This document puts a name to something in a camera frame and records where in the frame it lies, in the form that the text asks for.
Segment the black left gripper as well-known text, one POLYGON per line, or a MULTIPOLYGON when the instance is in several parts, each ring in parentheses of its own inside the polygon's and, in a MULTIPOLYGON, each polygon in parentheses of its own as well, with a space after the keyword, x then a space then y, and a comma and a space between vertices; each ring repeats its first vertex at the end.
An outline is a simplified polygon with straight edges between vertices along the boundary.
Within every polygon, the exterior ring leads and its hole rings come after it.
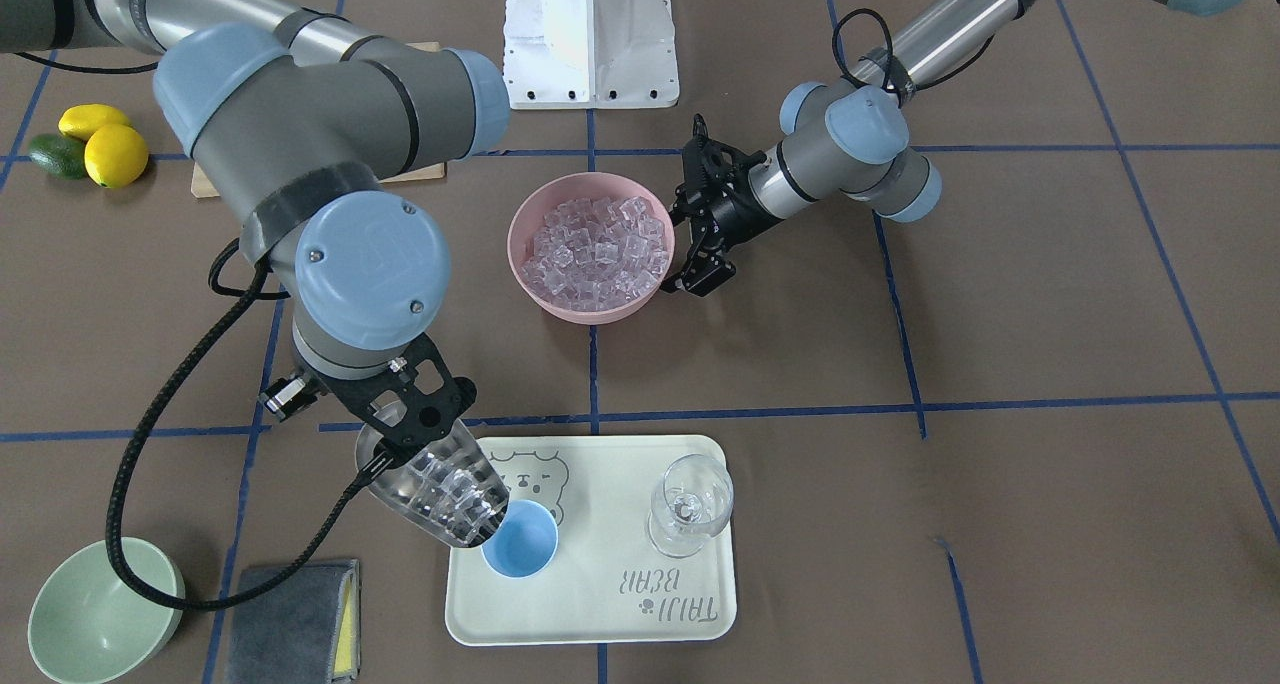
POLYGON ((737 268, 727 252, 782 219, 756 197, 750 172, 765 163, 762 151, 744 151, 713 140, 701 114, 684 146, 684 183, 676 188, 672 223, 690 225, 685 264, 662 282, 662 291, 705 297, 733 278, 737 268))

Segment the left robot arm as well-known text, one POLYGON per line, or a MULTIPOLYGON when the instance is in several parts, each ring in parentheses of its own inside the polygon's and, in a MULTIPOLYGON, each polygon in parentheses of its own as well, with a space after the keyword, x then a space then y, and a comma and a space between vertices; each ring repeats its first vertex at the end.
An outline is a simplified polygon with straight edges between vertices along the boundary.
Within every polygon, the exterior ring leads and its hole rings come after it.
MULTIPOLYGON (((940 201, 942 177, 909 143, 902 109, 950 81, 987 50, 998 31, 1039 0, 936 0, 902 31, 850 63, 841 27, 831 36, 840 78, 806 82, 780 109, 782 140, 751 154, 713 140, 703 117, 681 158, 684 182, 669 218, 691 243, 660 287, 709 295, 736 273, 730 250, 803 209, 844 195, 891 222, 916 222, 940 201)), ((1149 0, 1212 17, 1244 0, 1149 0)))

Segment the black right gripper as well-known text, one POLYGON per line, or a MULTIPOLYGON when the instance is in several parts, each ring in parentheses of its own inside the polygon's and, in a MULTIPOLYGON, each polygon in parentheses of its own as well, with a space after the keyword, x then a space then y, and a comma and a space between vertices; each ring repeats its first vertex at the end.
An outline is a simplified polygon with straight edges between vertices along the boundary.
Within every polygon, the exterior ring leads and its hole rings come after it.
POLYGON ((453 427, 475 403, 477 387, 451 374, 428 334, 415 337, 399 356, 366 378, 330 377, 301 362, 289 377, 266 386, 259 402, 284 421, 324 395, 378 433, 375 451, 393 465, 407 464, 422 450, 451 465, 479 464, 475 441, 451 439, 453 427))

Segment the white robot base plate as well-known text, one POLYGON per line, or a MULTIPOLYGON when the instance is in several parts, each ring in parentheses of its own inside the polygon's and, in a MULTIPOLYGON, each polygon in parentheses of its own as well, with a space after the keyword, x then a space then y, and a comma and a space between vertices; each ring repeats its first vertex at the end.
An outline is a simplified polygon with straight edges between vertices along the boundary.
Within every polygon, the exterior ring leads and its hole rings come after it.
POLYGON ((681 96, 672 0, 504 0, 513 110, 637 110, 681 96))

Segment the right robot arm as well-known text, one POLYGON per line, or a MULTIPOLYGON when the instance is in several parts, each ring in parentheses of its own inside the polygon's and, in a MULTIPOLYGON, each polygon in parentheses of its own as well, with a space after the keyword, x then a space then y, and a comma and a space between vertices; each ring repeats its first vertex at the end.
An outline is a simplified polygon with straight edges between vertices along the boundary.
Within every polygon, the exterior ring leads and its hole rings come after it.
POLYGON ((449 250, 385 178, 494 149, 500 70, 422 51, 285 0, 3 0, 3 51, 124 46, 157 56, 154 97, 239 220, 239 251, 294 298, 302 368, 266 391, 288 418, 315 391, 380 436, 396 468, 447 438, 474 402, 425 332, 449 250))

